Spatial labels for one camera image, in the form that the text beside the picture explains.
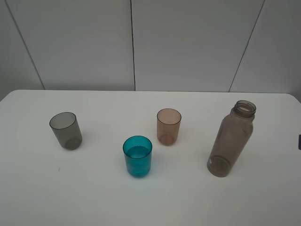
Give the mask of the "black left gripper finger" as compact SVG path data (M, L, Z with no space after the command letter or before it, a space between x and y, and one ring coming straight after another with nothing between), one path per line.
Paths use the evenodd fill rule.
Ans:
M299 150L301 150L301 134L299 135L299 139L298 139L298 148Z

